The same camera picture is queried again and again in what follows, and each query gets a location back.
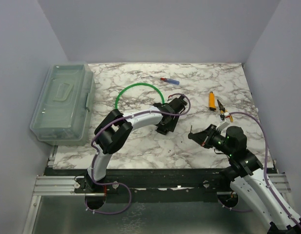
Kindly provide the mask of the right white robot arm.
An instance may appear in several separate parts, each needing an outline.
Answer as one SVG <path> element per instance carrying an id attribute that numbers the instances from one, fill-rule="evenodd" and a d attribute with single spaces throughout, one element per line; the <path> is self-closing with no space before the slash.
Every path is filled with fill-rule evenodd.
<path id="1" fill-rule="evenodd" d="M 257 215 L 270 234 L 301 234 L 301 216 L 276 189 L 259 159 L 248 150 L 242 128 L 230 126 L 226 135 L 211 124 L 205 130 L 188 134 L 200 146 L 215 148 L 228 156 L 230 166 L 223 169 L 219 186 L 231 189 Z"/>

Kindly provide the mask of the green cable lock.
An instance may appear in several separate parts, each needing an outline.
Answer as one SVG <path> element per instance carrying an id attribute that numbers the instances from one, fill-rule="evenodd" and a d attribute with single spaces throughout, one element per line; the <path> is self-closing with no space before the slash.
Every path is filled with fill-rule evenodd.
<path id="1" fill-rule="evenodd" d="M 144 94 L 148 95 L 154 92 L 156 92 L 159 95 L 161 103 L 164 104 L 165 98 L 162 92 L 154 85 L 149 83 L 143 83 L 143 82 L 131 84 L 119 92 L 114 102 L 114 108 L 115 109 L 118 108 L 119 101 L 122 99 L 122 96 L 125 95 L 126 93 L 130 93 L 132 96 L 137 95 L 138 97 L 141 97 Z"/>

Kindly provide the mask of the black padlock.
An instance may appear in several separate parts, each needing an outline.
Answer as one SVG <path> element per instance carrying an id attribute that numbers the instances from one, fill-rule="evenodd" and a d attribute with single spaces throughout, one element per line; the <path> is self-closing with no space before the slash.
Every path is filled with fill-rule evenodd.
<path id="1" fill-rule="evenodd" d="M 156 132 L 166 135 L 170 131 L 169 126 L 164 126 L 164 125 L 158 125 Z"/>

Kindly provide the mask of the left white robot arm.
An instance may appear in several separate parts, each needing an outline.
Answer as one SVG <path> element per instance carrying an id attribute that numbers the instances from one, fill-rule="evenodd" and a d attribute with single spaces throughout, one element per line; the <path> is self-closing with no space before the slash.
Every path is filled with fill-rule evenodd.
<path id="1" fill-rule="evenodd" d="M 91 192 L 102 189 L 102 179 L 112 155 L 124 146 L 131 132 L 151 125 L 156 126 L 156 132 L 162 135 L 174 131 L 179 117 L 189 112 L 191 102 L 184 94 L 172 96 L 178 97 L 168 103 L 155 103 L 140 112 L 124 114 L 114 109 L 97 126 L 91 141 L 96 153 L 87 169 L 86 187 Z"/>

